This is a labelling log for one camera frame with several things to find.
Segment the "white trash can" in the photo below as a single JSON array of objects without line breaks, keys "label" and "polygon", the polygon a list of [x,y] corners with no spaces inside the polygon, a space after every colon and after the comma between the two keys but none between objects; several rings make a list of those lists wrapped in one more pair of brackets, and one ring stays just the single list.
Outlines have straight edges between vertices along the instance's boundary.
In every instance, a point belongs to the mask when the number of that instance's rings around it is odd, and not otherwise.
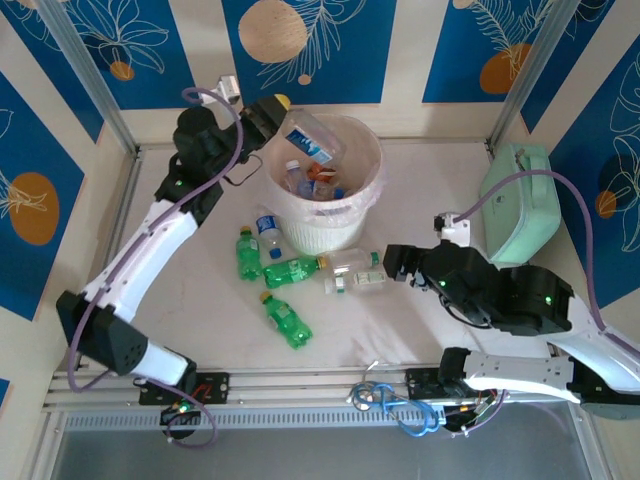
[{"label": "white trash can", "polygon": [[266,172],[263,203],[278,216],[291,246],[307,255],[341,250],[357,242],[367,211],[380,197],[384,183],[382,147],[369,127],[352,117],[314,116],[345,143],[347,148],[340,163],[341,187],[357,188],[356,193],[328,202],[297,197],[281,186],[285,163],[299,160],[307,171],[312,160],[281,135],[274,137],[260,154]]}]

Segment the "white floor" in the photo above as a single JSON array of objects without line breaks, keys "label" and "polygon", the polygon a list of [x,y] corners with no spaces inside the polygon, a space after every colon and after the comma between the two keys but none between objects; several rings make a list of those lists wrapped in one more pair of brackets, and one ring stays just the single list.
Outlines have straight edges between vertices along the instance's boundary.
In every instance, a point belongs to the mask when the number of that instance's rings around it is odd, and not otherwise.
[{"label": "white floor", "polygon": [[[477,199],[489,167],[484,145],[390,141],[385,152],[389,181],[369,213],[360,245],[382,252],[389,243],[437,245],[433,216],[463,211]],[[146,215],[172,154],[144,153],[125,239]],[[313,330],[309,344],[294,351],[266,319],[258,300],[264,283],[242,282],[236,274],[234,244],[240,227],[253,225],[261,173],[242,187],[224,186],[213,213],[149,289],[134,324],[151,339],[203,368],[332,368],[368,365],[375,359],[383,364],[437,363],[449,346],[548,356],[541,341],[460,325],[433,293],[408,284],[391,283],[375,297],[326,296],[319,278],[274,291]],[[481,245],[480,217],[472,223],[474,241]],[[285,251],[285,258],[294,255]]]}]

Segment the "water bottle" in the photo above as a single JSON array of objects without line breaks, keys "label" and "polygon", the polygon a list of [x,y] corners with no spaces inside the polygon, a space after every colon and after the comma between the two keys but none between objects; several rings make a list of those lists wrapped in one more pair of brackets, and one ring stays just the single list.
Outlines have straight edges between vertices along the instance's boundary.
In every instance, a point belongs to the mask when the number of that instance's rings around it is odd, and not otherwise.
[{"label": "water bottle", "polygon": [[260,247],[251,234],[250,227],[240,229],[240,238],[236,242],[236,260],[238,275],[242,280],[254,281],[262,273],[260,265]]},{"label": "water bottle", "polygon": [[265,207],[256,209],[256,226],[258,227],[258,236],[263,245],[268,249],[269,256],[272,260],[277,260],[282,256],[282,232],[276,223],[276,217]]},{"label": "water bottle", "polygon": [[321,165],[335,166],[344,156],[345,144],[320,120],[305,110],[289,110],[280,131],[301,152]]},{"label": "water bottle", "polygon": [[300,168],[300,162],[291,160],[286,163],[287,174],[284,178],[287,189],[294,195],[311,200],[313,192],[307,174]]},{"label": "water bottle", "polygon": [[268,288],[278,288],[281,285],[306,280],[326,266],[327,263],[323,258],[301,257],[270,265],[262,273]]},{"label": "water bottle", "polygon": [[326,278],[324,293],[372,293],[384,288],[387,275],[383,270],[368,270],[363,272],[349,272],[340,277]]},{"label": "water bottle", "polygon": [[380,263],[379,252],[366,252],[360,248],[329,252],[319,258],[324,259],[324,262],[336,277],[351,271],[367,270]]},{"label": "water bottle", "polygon": [[344,197],[344,189],[336,188],[327,182],[313,180],[311,182],[312,198],[317,202],[339,200]]},{"label": "water bottle", "polygon": [[287,339],[291,347],[298,349],[304,346],[313,336],[311,329],[302,321],[288,303],[273,298],[270,292],[260,295],[260,301],[267,309],[267,315],[275,323],[276,328]]}]

